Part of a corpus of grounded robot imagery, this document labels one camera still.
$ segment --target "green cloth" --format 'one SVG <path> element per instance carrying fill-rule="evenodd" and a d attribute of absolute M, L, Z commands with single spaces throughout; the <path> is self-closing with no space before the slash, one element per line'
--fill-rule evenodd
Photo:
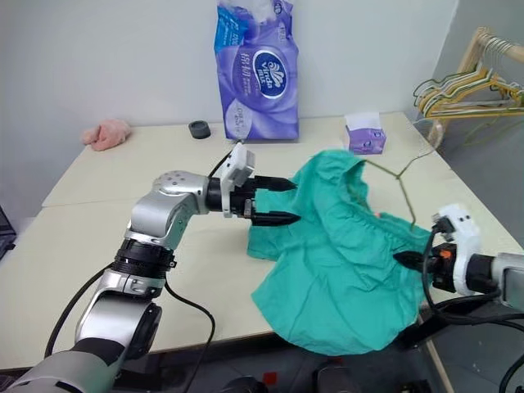
<path fill-rule="evenodd" d="M 429 232 L 376 217 L 363 169 L 348 151 L 323 151 L 292 179 L 295 190 L 255 196 L 257 211 L 302 219 L 251 227 L 247 253 L 277 261 L 253 301 L 279 336 L 324 355 L 384 348 L 414 322 L 423 298 L 420 273 L 393 254 L 422 251 Z"/>

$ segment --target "purple tissue pack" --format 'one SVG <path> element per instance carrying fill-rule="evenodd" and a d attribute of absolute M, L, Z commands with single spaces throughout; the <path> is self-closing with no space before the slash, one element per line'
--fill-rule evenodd
<path fill-rule="evenodd" d="M 226 138 L 296 139 L 298 48 L 291 35 L 293 6 L 267 0 L 261 20 L 259 10 L 231 3 L 219 0 L 215 35 Z"/>
<path fill-rule="evenodd" d="M 381 154 L 386 144 L 382 129 L 353 129 L 346 126 L 350 135 L 349 148 L 354 154 Z"/>

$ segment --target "small purple box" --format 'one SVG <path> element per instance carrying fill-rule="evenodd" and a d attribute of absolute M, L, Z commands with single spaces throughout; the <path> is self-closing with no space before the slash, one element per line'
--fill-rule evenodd
<path fill-rule="evenodd" d="M 382 129 L 354 129 L 347 126 L 350 135 L 349 149 L 354 154 L 381 154 L 386 143 L 386 134 Z"/>

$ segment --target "table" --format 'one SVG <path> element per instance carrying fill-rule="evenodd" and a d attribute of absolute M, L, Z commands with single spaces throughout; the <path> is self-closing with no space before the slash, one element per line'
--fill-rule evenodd
<path fill-rule="evenodd" d="M 370 160 L 399 171 L 429 145 L 404 115 L 382 115 L 386 150 Z M 86 148 L 55 186 L 44 209 L 0 264 L 0 369 L 36 364 L 43 356 L 49 332 L 76 290 L 111 262 L 129 221 L 134 202 L 147 193 L 151 181 L 170 169 L 206 174 L 228 151 L 223 130 L 197 141 L 185 126 L 136 129 L 115 149 L 96 153 Z M 315 152 L 347 143 L 342 118 L 303 120 L 300 142 L 250 143 L 256 154 L 255 172 L 290 176 Z M 368 165 L 364 179 L 375 210 L 410 219 L 398 183 Z M 451 168 L 433 152 L 403 176 L 418 224 L 428 228 L 431 216 L 446 204 L 460 201 L 485 234 L 483 251 L 522 252 L 504 227 L 475 197 Z M 216 340 L 271 332 L 250 294 L 273 263 L 246 255 L 249 221 L 225 219 L 219 213 L 192 218 L 176 251 L 178 266 L 169 274 L 175 291 L 207 307 L 217 319 Z M 436 300 L 449 294 L 434 292 Z M 71 314 L 56 345 L 69 348 L 75 322 L 89 299 L 87 294 Z M 207 318 L 172 300 L 157 300 L 164 313 L 153 350 L 172 350 L 202 343 L 209 333 Z"/>

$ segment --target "pink cloth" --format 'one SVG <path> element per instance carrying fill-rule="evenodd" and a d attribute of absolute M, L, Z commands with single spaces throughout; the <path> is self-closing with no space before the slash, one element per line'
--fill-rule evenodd
<path fill-rule="evenodd" d="M 125 121 L 103 120 L 97 127 L 84 130 L 82 142 L 94 151 L 102 151 L 120 145 L 130 134 L 131 127 Z"/>

